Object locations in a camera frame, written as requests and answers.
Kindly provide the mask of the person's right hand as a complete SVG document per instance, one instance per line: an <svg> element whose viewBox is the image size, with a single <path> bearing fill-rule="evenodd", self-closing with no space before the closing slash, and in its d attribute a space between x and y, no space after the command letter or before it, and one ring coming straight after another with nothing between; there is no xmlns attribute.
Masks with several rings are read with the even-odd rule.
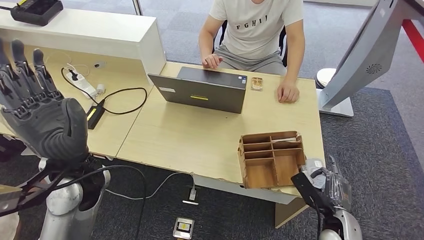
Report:
<svg viewBox="0 0 424 240"><path fill-rule="evenodd" d="M201 63L204 68L217 69L223 58L217 54L209 54L202 57Z"/></svg>

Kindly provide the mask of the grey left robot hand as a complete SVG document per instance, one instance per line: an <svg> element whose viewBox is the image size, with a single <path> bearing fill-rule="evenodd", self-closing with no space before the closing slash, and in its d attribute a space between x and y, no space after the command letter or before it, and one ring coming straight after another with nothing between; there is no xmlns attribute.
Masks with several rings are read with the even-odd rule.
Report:
<svg viewBox="0 0 424 240"><path fill-rule="evenodd" d="M0 49L0 113L11 130L38 156L83 162L89 155L87 116L80 103L64 95L33 51L33 67L19 39L11 44L13 62Z"/></svg>

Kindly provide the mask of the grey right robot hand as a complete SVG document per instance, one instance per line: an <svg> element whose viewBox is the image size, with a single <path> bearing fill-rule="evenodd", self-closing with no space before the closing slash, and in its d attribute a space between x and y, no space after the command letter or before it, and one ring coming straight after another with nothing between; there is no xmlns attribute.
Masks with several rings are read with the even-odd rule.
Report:
<svg viewBox="0 0 424 240"><path fill-rule="evenodd" d="M323 196L328 199L332 206L351 212L352 187L342 175L336 159L332 155L329 155L329 161L332 170L320 167L310 174L312 185L316 189L321 189Z"/></svg>

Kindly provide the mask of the person's left hand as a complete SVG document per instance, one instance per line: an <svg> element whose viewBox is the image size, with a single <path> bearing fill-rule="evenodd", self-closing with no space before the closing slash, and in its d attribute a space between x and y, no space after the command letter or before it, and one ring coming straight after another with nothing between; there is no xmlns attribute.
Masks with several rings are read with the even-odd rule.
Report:
<svg viewBox="0 0 424 240"><path fill-rule="evenodd" d="M294 103L299 99L299 95L296 81L283 80L277 88L277 99L280 103Z"/></svg>

